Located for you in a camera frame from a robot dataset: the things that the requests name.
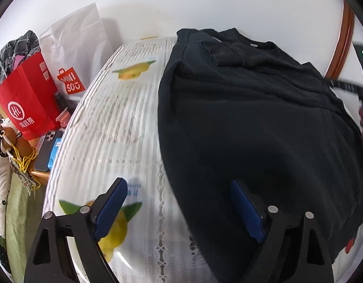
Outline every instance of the metal screw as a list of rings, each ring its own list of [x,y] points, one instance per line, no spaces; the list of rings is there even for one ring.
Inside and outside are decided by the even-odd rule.
[[[308,219],[313,219],[314,218],[314,214],[311,213],[311,212],[306,212],[305,213],[305,216],[308,218]]]
[[[274,205],[268,206],[268,212],[276,214],[278,212],[278,208]]]
[[[90,211],[90,207],[85,205],[85,206],[82,206],[80,209],[79,209],[79,212],[82,213],[82,214],[86,214]]]
[[[46,212],[43,216],[44,219],[49,219],[53,216],[53,212]]]

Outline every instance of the smartphone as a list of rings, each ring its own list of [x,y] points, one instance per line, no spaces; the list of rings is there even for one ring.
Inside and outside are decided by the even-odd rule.
[[[34,168],[36,171],[49,172],[48,162],[51,157],[51,152],[56,141],[56,138],[61,138],[62,131],[49,131],[45,135],[43,145],[40,148],[39,154],[35,159]]]

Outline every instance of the blue package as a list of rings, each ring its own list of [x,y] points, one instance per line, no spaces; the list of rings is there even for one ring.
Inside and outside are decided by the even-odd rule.
[[[53,162],[54,162],[54,160],[56,158],[57,151],[58,151],[58,148],[59,148],[60,145],[61,145],[61,138],[56,138],[56,140],[54,142],[54,145],[53,145],[52,152],[51,152],[51,156],[50,156],[49,162],[48,162],[49,170],[52,170]]]

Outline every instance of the plaid cloth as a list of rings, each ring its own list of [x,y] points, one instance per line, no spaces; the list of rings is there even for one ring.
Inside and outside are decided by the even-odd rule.
[[[0,84],[12,72],[17,55],[24,55],[24,61],[38,51],[40,51],[39,40],[32,31],[27,31],[18,39],[9,41],[0,51]]]

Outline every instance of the red shopping bag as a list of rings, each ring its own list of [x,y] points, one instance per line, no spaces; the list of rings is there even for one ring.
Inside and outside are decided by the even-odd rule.
[[[56,85],[40,52],[20,64],[0,85],[0,105],[24,138],[60,128]]]
[[[64,82],[65,90],[68,95],[86,90],[73,67],[67,71],[61,68],[58,71],[58,74],[57,78]]]

